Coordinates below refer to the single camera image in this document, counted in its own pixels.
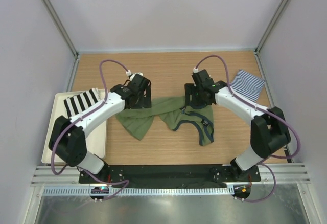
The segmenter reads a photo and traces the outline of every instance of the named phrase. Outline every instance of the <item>wooden table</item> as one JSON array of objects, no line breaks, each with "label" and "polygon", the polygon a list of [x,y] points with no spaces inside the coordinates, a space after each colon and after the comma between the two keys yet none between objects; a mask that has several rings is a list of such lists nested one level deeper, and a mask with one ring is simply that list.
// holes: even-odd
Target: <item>wooden table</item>
[{"label": "wooden table", "polygon": [[[151,80],[152,98],[182,96],[184,84],[193,82],[193,67],[210,54],[218,54],[225,59],[231,81],[239,69],[260,76],[253,52],[83,54],[73,91],[103,88],[99,63],[103,59],[114,59],[132,72],[144,73]],[[208,59],[200,67],[207,69],[214,81],[226,81],[225,70],[219,59]],[[114,63],[105,63],[103,72],[108,88],[124,83],[127,79],[125,71]],[[269,106],[265,90],[261,92],[258,103]],[[199,145],[199,134],[191,124],[182,124],[178,131],[173,132],[159,117],[155,117],[146,136],[138,141],[112,117],[108,120],[105,161],[112,165],[229,163],[249,146],[250,127],[223,107],[215,105],[213,111],[215,141],[207,146]],[[280,150],[276,154],[284,155],[284,152]],[[268,162],[281,163],[286,160],[269,159]]]}]

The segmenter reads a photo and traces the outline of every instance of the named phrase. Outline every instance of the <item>white cable tray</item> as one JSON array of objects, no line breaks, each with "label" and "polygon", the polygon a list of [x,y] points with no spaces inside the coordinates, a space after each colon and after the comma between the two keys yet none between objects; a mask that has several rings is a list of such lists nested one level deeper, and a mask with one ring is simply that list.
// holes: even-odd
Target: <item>white cable tray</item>
[{"label": "white cable tray", "polygon": [[[75,187],[45,187],[42,196],[97,196],[91,193],[94,186]],[[108,195],[117,192],[117,188],[109,188]],[[188,196],[188,195],[231,195],[234,194],[233,186],[227,188],[207,189],[137,189],[127,188],[119,193],[119,196]]]}]

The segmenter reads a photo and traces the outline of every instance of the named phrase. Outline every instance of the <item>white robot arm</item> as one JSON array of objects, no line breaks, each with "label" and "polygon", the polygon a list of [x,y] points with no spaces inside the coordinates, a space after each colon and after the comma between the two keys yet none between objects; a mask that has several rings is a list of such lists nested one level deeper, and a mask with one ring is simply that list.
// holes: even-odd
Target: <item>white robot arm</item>
[{"label": "white robot arm", "polygon": [[151,81],[142,73],[133,74],[130,82],[114,86],[108,95],[87,110],[70,118],[60,116],[56,119],[51,134],[49,149],[64,129],[71,126],[60,139],[55,154],[69,166],[86,169],[92,174],[99,174],[107,164],[86,148],[85,139],[104,121],[127,108],[151,107]]},{"label": "white robot arm", "polygon": [[284,114],[278,107],[269,109],[237,94],[254,107],[251,108],[231,94],[225,82],[214,83],[206,70],[193,73],[192,78],[194,84],[185,84],[186,105],[192,107],[220,105],[233,111],[251,126],[250,146],[231,161],[232,171],[236,177],[246,173],[252,166],[268,158],[291,141],[286,125],[257,110],[257,108],[268,110],[284,120]]}]

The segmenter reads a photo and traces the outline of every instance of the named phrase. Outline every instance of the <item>black and white striped cloth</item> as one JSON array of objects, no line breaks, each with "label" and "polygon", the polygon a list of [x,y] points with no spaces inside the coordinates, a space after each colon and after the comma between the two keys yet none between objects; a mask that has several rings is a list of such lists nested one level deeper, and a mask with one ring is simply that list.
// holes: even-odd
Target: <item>black and white striped cloth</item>
[{"label": "black and white striped cloth", "polygon": [[85,111],[98,101],[100,101],[99,91],[97,88],[92,88],[79,95],[65,99],[63,103],[66,107],[68,117],[71,117]]},{"label": "black and white striped cloth", "polygon": [[263,79],[240,69],[230,85],[237,93],[256,102],[264,84],[265,81]]}]

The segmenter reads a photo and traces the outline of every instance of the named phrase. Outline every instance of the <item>black mounting plate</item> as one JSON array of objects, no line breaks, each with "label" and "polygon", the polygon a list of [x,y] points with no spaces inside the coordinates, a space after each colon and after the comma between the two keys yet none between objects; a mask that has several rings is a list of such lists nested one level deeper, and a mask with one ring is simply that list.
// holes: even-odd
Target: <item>black mounting plate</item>
[{"label": "black mounting plate", "polygon": [[[228,182],[248,182],[248,175],[235,179],[230,165],[111,165],[108,168],[111,182],[125,179],[130,181],[128,188],[177,189],[177,188],[219,188]],[[253,182],[261,181],[259,169],[249,170]],[[79,183],[96,183],[83,180]]]}]

